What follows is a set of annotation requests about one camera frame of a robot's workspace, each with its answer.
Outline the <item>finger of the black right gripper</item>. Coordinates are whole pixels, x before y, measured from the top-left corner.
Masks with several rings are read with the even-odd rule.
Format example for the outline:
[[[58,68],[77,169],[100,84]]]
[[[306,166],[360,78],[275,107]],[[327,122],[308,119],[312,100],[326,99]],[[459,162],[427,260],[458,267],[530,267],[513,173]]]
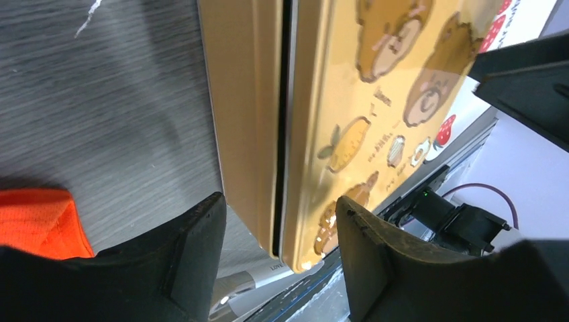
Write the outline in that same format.
[[[568,32],[516,45],[510,69],[486,76],[474,94],[568,150]]]

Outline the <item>gold chocolate tray box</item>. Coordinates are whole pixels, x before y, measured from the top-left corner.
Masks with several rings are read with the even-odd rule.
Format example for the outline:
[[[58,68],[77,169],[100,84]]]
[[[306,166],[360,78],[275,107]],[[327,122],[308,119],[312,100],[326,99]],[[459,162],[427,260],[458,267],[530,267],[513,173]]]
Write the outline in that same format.
[[[223,191],[274,251],[282,1],[198,3]]]

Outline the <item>silver box lid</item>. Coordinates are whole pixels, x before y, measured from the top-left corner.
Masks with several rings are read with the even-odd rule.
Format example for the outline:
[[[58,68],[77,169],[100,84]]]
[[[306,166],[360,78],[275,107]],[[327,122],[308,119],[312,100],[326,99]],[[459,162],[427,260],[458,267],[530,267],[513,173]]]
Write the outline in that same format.
[[[500,1],[300,1],[280,258],[338,244],[335,204],[376,209],[423,163]]]

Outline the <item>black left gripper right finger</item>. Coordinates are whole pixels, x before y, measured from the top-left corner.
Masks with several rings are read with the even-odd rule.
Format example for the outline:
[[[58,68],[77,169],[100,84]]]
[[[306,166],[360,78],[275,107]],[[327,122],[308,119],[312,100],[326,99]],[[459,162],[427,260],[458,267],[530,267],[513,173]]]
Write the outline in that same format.
[[[352,321],[567,321],[568,242],[474,258],[427,243],[348,197],[336,205]]]

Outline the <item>metal tongs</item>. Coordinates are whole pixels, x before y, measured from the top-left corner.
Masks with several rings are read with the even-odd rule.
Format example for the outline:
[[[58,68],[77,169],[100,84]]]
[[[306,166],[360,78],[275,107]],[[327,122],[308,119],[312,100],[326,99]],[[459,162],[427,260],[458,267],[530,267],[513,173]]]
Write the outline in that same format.
[[[213,287],[209,321],[245,321],[275,296],[317,273],[319,262],[296,274],[284,264],[270,263],[218,278]]]

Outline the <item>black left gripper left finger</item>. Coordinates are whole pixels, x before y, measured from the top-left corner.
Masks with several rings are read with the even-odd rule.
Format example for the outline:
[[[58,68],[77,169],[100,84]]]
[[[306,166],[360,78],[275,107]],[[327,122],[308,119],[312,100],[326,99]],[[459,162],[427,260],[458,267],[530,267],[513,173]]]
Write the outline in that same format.
[[[2,321],[206,321],[227,208],[216,192],[94,258],[1,248]]]

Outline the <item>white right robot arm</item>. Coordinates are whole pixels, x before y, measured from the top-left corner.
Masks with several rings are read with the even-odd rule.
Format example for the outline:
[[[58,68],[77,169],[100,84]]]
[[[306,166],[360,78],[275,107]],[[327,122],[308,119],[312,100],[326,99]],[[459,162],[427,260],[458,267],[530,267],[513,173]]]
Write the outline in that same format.
[[[567,31],[481,54],[469,75],[478,81],[477,98],[568,150]],[[486,210],[454,206],[437,194],[448,170],[441,166],[378,216],[397,227],[417,220],[433,232],[431,243],[455,252],[492,252],[494,238],[511,226]]]

